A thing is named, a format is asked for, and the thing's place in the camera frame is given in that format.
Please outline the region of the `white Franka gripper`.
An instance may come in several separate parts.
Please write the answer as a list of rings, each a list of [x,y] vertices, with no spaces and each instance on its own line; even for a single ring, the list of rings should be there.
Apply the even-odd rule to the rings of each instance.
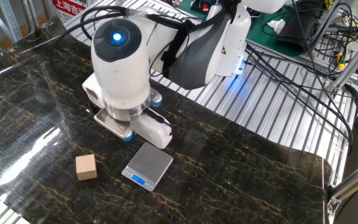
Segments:
[[[94,74],[83,82],[82,87],[90,101],[100,109],[94,115],[95,121],[123,141],[129,141],[134,134],[138,134],[155,147],[163,149],[172,140],[170,123],[151,108],[162,102],[162,95],[154,88],[147,90],[148,97],[139,106],[122,110],[106,104]]]

